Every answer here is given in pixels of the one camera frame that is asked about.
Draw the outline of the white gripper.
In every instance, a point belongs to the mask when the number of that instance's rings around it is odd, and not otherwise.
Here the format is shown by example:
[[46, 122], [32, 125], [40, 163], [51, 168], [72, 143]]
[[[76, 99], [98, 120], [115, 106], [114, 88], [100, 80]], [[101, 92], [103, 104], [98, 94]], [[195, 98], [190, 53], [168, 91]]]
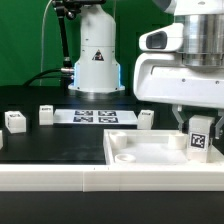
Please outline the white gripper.
[[181, 105], [224, 109], [224, 66], [185, 64], [178, 52], [184, 25], [173, 23], [139, 38], [143, 53], [134, 68], [133, 91], [142, 101], [175, 104], [172, 112], [183, 131], [187, 120]]

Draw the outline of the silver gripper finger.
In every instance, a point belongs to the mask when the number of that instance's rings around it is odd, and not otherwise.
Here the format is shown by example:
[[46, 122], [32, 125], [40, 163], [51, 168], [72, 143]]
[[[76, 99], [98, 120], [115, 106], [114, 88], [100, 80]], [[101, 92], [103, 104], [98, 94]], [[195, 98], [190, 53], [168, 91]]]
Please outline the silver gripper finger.
[[219, 139], [222, 135], [222, 127], [224, 126], [224, 109], [217, 112], [215, 123], [215, 138]]

